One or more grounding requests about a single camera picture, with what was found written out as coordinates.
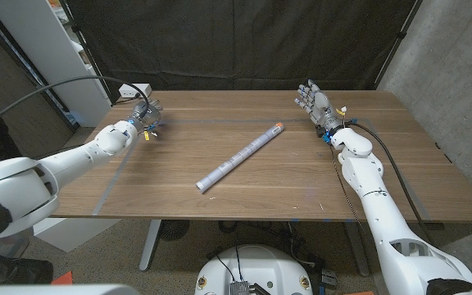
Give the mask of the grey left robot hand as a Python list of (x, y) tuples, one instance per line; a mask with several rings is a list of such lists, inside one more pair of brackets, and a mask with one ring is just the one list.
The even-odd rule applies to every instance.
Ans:
[(163, 107), (158, 100), (148, 99), (148, 102), (138, 102), (127, 121), (134, 125), (138, 132), (147, 131), (150, 135), (158, 137), (155, 128), (161, 121)]

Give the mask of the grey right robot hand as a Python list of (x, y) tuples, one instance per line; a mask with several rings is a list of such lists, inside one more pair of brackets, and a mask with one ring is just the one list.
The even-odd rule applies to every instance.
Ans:
[(344, 127), (343, 119), (338, 118), (328, 96), (311, 79), (307, 85), (300, 84), (297, 92), (299, 97), (294, 102), (309, 115), (316, 127), (330, 134)]

